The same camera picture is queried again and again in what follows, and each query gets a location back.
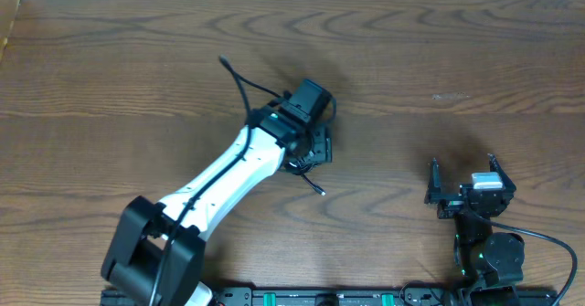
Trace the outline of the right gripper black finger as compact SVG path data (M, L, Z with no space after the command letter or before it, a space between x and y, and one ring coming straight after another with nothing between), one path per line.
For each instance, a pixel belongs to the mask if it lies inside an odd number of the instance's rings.
M438 204L442 200L441 191L441 176L439 164L436 158L433 158L430 166L430 179L427 186L427 191L424 198L424 203Z
M502 168L500 163L497 161L497 158L495 157L495 155L492 153L489 153L488 158L489 158L490 171L495 172L499 175L499 177L503 183L503 187L512 187L513 186L512 180L505 173L504 169Z

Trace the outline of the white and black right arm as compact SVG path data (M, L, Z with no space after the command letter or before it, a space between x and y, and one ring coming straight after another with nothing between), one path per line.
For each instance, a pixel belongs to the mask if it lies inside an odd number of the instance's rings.
M431 161L424 203L439 219L455 223L454 260L463 281L442 298L444 305L518 305L514 285L524 278L525 242L518 234L495 233L490 219L506 210L516 192L494 155L489 171L474 173L457 193L441 190L439 164Z

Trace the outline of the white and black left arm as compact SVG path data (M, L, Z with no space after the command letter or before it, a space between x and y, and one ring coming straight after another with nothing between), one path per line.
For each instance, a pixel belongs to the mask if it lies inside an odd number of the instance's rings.
M136 305L209 305L202 282L206 244L225 216L279 170L305 177L332 160L335 98L309 82L249 110L228 149L186 185L153 203L136 197L122 211L101 276Z

